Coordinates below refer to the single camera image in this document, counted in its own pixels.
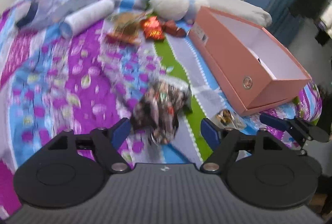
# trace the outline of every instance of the silver bolt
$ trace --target silver bolt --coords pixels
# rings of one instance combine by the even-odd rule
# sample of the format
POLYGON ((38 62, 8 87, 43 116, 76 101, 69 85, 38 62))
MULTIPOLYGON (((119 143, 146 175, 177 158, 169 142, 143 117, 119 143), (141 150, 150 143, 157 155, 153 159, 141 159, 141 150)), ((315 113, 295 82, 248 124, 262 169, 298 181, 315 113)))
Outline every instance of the silver bolt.
POLYGON ((123 172, 128 168, 128 166, 123 162, 114 163, 112 165, 112 170, 116 172, 123 172))
POLYGON ((213 162, 208 162, 203 165, 203 169, 208 172, 215 172, 219 170, 219 165, 213 162))

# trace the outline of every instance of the bedspread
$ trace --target bedspread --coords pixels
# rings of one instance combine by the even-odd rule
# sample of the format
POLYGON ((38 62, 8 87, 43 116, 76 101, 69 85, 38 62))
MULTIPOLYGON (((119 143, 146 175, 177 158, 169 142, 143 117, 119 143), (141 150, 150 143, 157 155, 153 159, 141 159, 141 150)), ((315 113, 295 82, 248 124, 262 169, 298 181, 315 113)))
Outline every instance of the bedspread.
MULTIPOLYGON (((97 22, 69 41, 60 38, 57 24, 40 32, 18 33, 14 29, 15 6, 22 1, 0 20, 0 217, 19 206, 12 173, 24 161, 64 129, 89 133, 130 117, 148 87, 150 73, 173 75, 190 83, 193 113, 179 117, 178 134, 170 146, 150 146, 141 131, 130 135, 119 153, 132 166, 189 160, 198 167, 211 154, 200 134, 200 121, 232 108, 189 38, 167 35, 163 43, 155 44, 141 34, 138 49, 124 44, 109 46, 103 42, 105 32, 113 26, 108 21, 97 22)), ((142 11, 140 0, 117 1, 116 11, 142 11)), ((189 29, 184 22, 178 25, 189 29)), ((267 112, 313 121, 320 111, 318 90, 310 83, 296 103, 267 112)), ((253 135, 262 126, 259 114, 243 119, 246 134, 253 135)), ((287 133, 268 129, 286 145, 296 146, 287 133)), ((78 154, 93 158, 89 151, 78 154)))

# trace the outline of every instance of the white tube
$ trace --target white tube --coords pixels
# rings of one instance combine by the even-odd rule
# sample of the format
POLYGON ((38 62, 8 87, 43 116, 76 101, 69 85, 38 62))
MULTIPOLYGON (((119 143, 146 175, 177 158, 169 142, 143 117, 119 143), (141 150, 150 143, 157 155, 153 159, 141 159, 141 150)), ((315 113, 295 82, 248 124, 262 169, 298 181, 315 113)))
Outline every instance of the white tube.
POLYGON ((60 25, 61 35, 70 39, 114 11, 113 0, 100 0, 67 16, 60 25))

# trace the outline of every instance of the label on box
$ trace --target label on box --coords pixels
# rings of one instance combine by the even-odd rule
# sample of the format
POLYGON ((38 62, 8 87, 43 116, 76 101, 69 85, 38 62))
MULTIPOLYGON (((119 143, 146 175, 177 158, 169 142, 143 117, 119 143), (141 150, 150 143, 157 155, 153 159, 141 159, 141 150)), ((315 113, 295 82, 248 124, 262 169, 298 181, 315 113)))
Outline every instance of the label on box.
POLYGON ((208 36, 197 23, 193 24, 191 30, 198 36, 198 38, 203 42, 204 45, 208 42, 208 36))

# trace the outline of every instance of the white stuffed toy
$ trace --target white stuffed toy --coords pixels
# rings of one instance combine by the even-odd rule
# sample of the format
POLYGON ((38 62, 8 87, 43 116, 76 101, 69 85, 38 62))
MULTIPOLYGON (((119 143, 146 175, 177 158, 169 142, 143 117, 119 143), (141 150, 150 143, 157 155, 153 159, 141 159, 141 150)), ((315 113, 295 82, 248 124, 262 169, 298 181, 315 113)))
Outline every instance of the white stuffed toy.
POLYGON ((207 0, 142 0, 142 5, 149 3, 157 15, 165 20, 178 21, 182 18, 189 24, 195 22, 201 6, 209 7, 207 0))

